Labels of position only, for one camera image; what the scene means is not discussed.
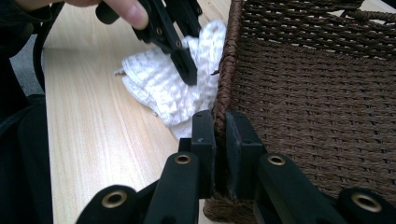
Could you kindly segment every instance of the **wicker basket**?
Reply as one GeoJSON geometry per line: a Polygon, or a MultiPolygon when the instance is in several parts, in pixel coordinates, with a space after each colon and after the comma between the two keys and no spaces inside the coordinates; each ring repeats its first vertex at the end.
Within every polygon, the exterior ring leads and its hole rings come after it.
{"type": "MultiPolygon", "coordinates": [[[[289,155],[322,192],[367,188],[396,205],[396,15],[361,3],[233,0],[216,133],[226,110],[241,111],[267,150],[289,155]]],[[[207,201],[205,213],[254,222],[243,202],[207,201]]]]}

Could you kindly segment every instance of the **light wood tabletop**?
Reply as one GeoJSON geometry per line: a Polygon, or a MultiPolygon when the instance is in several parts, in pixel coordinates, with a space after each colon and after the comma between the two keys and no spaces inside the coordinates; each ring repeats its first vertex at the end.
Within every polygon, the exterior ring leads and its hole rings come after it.
{"type": "MultiPolygon", "coordinates": [[[[201,25],[227,21],[230,0],[199,0],[201,25]]],[[[364,8],[393,11],[379,1],[364,8]]],[[[75,223],[101,189],[141,190],[157,180],[178,141],[113,72],[152,46],[123,20],[104,25],[94,7],[65,6],[44,50],[49,157],[55,223],[75,223]]],[[[200,216],[200,223],[209,222],[200,216]]]]}

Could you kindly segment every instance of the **crumpled white towel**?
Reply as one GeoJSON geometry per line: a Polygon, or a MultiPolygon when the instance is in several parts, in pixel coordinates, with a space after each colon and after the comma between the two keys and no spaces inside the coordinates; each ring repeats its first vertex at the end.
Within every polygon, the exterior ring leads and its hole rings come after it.
{"type": "Polygon", "coordinates": [[[199,38],[186,36],[182,40],[198,69],[196,86],[183,82],[170,56],[160,48],[122,61],[127,75],[122,81],[128,92],[158,114],[176,138],[191,137],[193,114],[213,107],[219,76],[211,74],[219,69],[225,33],[222,21],[212,21],[201,30],[199,38]]]}

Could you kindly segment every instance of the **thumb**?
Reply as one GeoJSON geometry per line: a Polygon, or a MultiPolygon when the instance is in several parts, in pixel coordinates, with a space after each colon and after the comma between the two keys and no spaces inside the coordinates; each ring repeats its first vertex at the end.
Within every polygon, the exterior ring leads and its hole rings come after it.
{"type": "Polygon", "coordinates": [[[135,29],[143,30],[149,24],[149,15],[137,0],[105,0],[123,19],[135,29]]]}

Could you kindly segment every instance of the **gray floor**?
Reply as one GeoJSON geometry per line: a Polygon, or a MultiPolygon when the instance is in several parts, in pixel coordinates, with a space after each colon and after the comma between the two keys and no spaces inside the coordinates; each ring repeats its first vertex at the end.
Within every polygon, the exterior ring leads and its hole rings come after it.
{"type": "Polygon", "coordinates": [[[11,58],[15,75],[17,76],[17,79],[26,95],[44,93],[35,78],[32,56],[34,43],[35,35],[32,35],[24,48],[16,56],[11,58]]]}

